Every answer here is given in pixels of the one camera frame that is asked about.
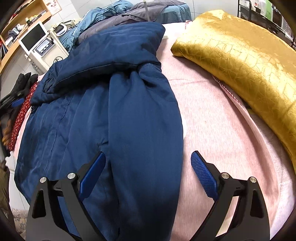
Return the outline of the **navy blue padded jacket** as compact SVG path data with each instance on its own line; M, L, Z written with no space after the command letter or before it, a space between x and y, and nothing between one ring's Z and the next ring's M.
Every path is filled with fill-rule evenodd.
M14 180L30 201L42 177L65 178L99 152L106 165L84 205L107 240L169 240L183 126L156 52L165 28L103 30L51 66L31 99Z

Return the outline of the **gold satin folded cloth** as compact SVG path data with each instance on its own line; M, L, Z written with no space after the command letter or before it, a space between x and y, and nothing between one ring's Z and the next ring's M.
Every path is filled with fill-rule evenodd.
M295 161L295 51L268 30L221 9L191 22L171 47L229 85Z

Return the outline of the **grey quilt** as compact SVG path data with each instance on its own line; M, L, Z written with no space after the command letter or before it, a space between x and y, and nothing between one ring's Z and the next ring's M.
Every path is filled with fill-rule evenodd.
M191 20L190 8L181 1L151 1L135 4L127 12L99 21L83 31L78 37L78 44L107 28L137 22L155 22L160 24L181 23Z

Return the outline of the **light blue blanket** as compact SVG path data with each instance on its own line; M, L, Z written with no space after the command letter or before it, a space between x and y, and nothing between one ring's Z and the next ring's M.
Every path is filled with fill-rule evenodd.
M78 37L83 31L99 21L127 12L134 5L135 4L132 4L129 1L116 1L105 8L96 7L91 9L85 14L79 23L75 25L75 27L67 30L59 40L67 52L71 52L79 45Z

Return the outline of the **white floor machine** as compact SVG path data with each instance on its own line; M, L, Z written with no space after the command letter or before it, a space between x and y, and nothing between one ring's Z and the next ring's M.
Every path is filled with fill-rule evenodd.
M41 21L34 23L20 37L18 43L32 67L43 74L56 62L68 57L68 52L53 30L46 30Z

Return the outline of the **black folded garment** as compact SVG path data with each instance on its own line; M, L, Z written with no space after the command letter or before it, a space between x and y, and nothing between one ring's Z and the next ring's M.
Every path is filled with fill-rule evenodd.
M11 108L11 103L19 98L26 98L32 85L37 82L38 75L20 74L16 80L13 90L1 100L1 118L6 114L10 114L11 118L14 118L21 109L21 106Z

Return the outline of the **wooden wall shelf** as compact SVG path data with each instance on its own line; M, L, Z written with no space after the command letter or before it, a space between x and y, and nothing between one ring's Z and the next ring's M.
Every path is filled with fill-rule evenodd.
M20 47L18 40L35 22L46 23L56 13L62 11L58 1L22 1L9 16L9 21L1 31L1 72L3 72Z

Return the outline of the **red floral folded cloth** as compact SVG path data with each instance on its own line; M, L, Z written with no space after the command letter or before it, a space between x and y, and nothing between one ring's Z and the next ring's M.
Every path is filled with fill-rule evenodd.
M38 83L35 82L32 87L29 90L28 95L25 98L25 101L23 102L20 112L18 113L17 117L16 117L16 122L13 126L13 130L12 130L12 134L11 134L11 141L8 145L8 149L10 151L13 151L15 149L15 145L16 145L16 140L19 134L19 131L21 129L22 123L25 119L25 115L27 113L27 111L29 110L29 108L31 107L30 101L31 98L37 88Z

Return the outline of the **pink polka dot bedsheet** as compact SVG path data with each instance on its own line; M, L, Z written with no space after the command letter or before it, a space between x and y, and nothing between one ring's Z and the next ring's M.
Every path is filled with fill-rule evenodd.
M165 27L174 34L184 24ZM175 38L164 39L156 57L178 103L183 126L183 162L178 205L169 240L189 240L208 214L209 198L191 166L198 151L233 178L257 178L266 203L270 236L274 237L295 206L295 174L273 131L249 114L239 97L229 97L212 74L171 53Z

